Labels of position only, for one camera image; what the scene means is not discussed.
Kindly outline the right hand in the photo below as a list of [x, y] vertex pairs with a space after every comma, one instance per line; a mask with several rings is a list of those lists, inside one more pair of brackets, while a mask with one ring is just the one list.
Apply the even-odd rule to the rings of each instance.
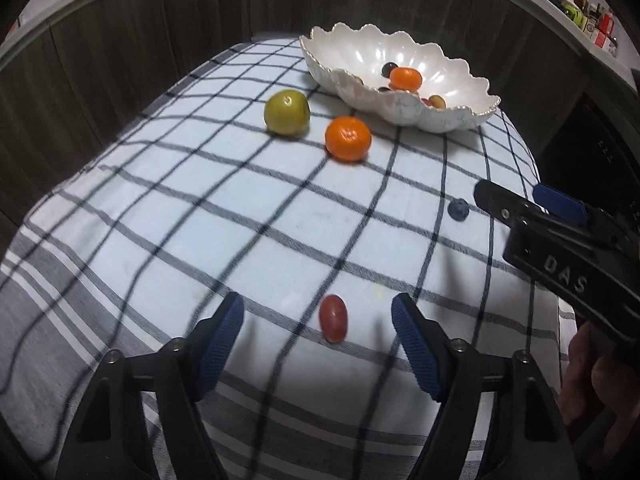
[[570, 341], [558, 405], [564, 424], [569, 425], [586, 414], [592, 389], [615, 415], [599, 450], [608, 457], [622, 447], [639, 416], [639, 367], [634, 359], [599, 352], [592, 332], [591, 323], [582, 323]]

